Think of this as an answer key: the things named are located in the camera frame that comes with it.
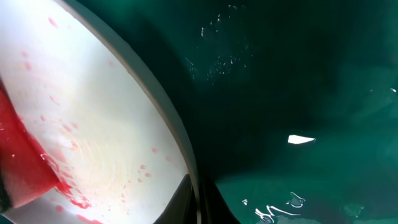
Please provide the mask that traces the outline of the light blue plate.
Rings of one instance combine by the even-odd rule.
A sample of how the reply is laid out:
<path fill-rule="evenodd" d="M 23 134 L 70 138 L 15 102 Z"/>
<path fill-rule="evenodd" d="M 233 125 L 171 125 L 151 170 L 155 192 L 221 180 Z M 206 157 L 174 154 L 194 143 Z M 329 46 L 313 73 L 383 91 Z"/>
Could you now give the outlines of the light blue plate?
<path fill-rule="evenodd" d="M 61 181 L 14 223 L 154 223 L 183 177 L 201 223 L 195 156 L 133 49 L 76 1 L 1 0 L 1 81 Z"/>

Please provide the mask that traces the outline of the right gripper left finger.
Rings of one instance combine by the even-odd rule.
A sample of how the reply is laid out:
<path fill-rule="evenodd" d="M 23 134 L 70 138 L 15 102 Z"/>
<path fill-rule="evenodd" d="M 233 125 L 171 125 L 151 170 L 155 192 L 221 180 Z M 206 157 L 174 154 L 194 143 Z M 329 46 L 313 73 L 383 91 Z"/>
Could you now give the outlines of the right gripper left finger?
<path fill-rule="evenodd" d="M 186 174 L 165 210 L 154 224 L 196 224 L 196 201 L 191 178 Z"/>

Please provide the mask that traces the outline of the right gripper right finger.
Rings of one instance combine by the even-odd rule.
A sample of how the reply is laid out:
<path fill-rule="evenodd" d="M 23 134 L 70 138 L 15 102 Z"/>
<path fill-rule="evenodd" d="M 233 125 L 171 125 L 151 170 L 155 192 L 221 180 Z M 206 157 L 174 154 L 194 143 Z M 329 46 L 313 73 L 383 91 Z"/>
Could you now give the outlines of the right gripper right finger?
<path fill-rule="evenodd" d="M 204 224 L 240 224 L 209 178 L 203 179 L 200 184 L 200 210 Z"/>

